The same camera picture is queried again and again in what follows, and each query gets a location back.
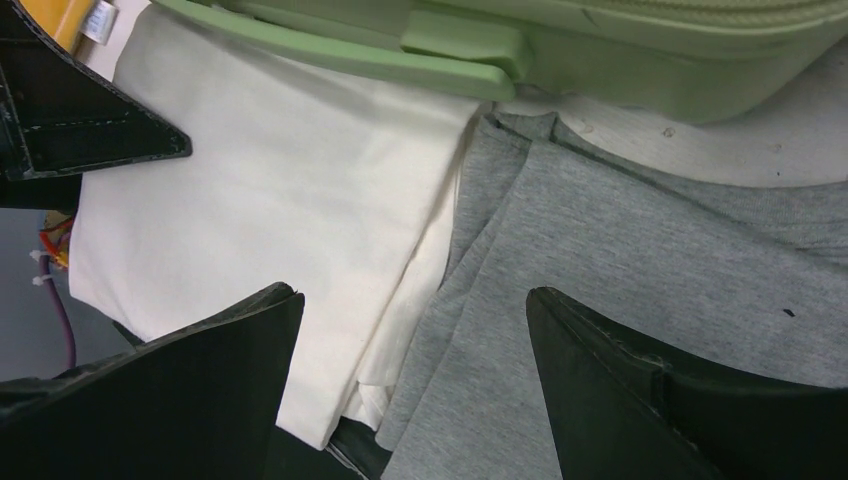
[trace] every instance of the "white label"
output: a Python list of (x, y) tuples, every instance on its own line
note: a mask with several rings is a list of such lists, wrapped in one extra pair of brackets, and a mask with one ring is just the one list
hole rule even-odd
[(114, 5), (106, 2), (106, 0), (98, 1), (88, 14), (88, 18), (85, 19), (82, 34), (101, 45), (105, 45), (106, 40), (109, 39), (109, 34), (112, 33), (112, 26), (115, 25), (115, 17), (117, 16), (118, 9)]

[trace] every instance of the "orange object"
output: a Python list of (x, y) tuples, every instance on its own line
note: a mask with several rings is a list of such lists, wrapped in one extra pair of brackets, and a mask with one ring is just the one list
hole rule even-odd
[(62, 48), (72, 52), (96, 0), (20, 0), (27, 13)]

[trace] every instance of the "folded gray cloth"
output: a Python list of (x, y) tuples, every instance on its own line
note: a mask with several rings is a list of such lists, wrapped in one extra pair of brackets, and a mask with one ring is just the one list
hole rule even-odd
[(481, 121), (463, 182), (461, 258), (378, 432), (395, 450), (384, 479), (560, 477), (524, 312), (535, 287), (731, 367), (848, 385), (848, 184), (693, 182), (553, 116), (509, 115)]

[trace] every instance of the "green suitcase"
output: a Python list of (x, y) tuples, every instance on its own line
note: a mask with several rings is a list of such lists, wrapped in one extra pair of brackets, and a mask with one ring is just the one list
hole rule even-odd
[(532, 84), (692, 123), (751, 109), (848, 33), (848, 0), (154, 2), (354, 75), (501, 102)]

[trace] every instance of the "suitcase handle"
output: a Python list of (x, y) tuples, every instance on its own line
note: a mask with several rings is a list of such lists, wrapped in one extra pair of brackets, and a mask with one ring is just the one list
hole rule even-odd
[(515, 97), (515, 86), (509, 75), (496, 66), (359, 45), (253, 20), (188, 0), (153, 1), (194, 23), (310, 65), (485, 100), (505, 102)]

